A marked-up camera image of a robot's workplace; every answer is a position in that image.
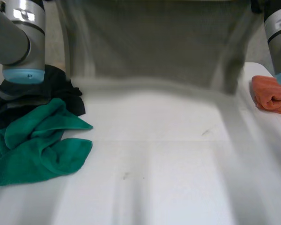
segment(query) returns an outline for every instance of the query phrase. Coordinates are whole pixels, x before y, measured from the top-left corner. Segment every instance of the green towel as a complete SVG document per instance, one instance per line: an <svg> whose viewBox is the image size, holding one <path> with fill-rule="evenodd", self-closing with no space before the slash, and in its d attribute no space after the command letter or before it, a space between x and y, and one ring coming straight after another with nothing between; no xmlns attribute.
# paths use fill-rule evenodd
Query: green towel
<svg viewBox="0 0 281 225"><path fill-rule="evenodd" d="M66 129L92 126L55 98L0 130L0 185L33 183L68 175L84 164L89 140L60 140Z"/></svg>

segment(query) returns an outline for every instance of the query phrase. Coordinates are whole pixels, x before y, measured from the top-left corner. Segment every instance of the orange towel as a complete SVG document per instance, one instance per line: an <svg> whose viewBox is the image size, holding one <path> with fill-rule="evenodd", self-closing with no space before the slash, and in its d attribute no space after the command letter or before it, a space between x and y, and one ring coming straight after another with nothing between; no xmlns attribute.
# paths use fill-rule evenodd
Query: orange towel
<svg viewBox="0 0 281 225"><path fill-rule="evenodd" d="M281 114L281 85L276 78L254 76L252 88L255 94L255 103L259 109Z"/></svg>

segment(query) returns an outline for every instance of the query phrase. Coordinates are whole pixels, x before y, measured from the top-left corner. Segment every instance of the gray fabric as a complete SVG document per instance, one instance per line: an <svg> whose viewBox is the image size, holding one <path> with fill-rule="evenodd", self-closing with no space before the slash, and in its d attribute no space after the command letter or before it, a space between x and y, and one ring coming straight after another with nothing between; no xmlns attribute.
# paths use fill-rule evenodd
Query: gray fabric
<svg viewBox="0 0 281 225"><path fill-rule="evenodd" d="M262 23L249 0L60 0L71 76L164 78L234 93Z"/></svg>

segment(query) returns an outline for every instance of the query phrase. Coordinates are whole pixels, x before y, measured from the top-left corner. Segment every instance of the folded towel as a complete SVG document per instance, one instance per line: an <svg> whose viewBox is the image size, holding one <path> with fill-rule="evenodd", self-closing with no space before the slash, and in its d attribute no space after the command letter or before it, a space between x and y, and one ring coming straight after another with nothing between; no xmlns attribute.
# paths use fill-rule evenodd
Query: folded towel
<svg viewBox="0 0 281 225"><path fill-rule="evenodd" d="M54 98L0 130L0 185L32 183L78 171L92 142L68 138L66 129L92 126L66 110Z"/></svg>
<svg viewBox="0 0 281 225"><path fill-rule="evenodd" d="M281 85L278 84L276 78L254 76L252 89L259 109L281 114Z"/></svg>

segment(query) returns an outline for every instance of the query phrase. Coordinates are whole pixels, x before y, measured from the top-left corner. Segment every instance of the white surface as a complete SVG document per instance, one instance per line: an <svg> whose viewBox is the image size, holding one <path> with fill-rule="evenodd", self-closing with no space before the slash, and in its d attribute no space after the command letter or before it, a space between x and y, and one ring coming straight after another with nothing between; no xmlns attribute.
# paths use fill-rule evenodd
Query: white surface
<svg viewBox="0 0 281 225"><path fill-rule="evenodd" d="M281 225L281 115L160 82L88 83L94 147L74 175L0 187L0 225Z"/></svg>

